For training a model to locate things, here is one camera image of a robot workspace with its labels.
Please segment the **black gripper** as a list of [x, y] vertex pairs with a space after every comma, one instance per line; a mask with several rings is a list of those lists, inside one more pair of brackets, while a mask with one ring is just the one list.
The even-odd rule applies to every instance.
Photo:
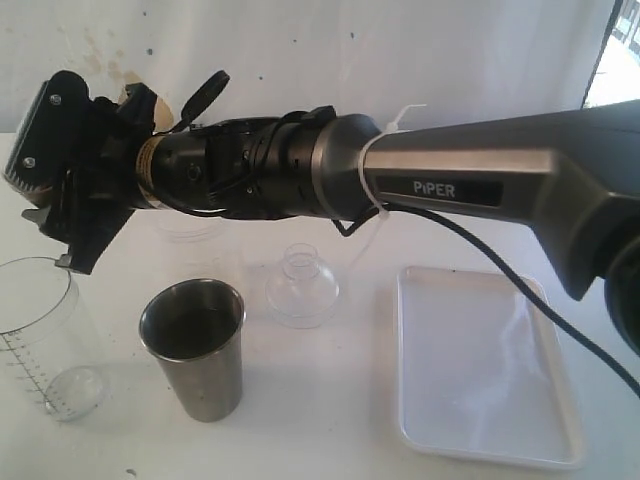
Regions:
[[58, 168], [50, 203], [25, 209], [21, 217], [67, 246], [60, 268], [89, 275], [107, 247], [143, 205], [134, 161], [154, 128], [155, 93], [143, 83], [128, 84], [125, 99], [88, 102], [71, 152]]

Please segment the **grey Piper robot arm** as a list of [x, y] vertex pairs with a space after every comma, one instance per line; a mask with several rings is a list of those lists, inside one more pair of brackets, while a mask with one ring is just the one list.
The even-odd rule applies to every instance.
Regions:
[[639, 104], [386, 133], [330, 106], [153, 129], [154, 94], [116, 104], [83, 81], [45, 82], [6, 181], [25, 217], [90, 273], [135, 210], [228, 220], [327, 218], [348, 235], [375, 214], [447, 212], [531, 229], [565, 292], [605, 282], [608, 314], [639, 346]]

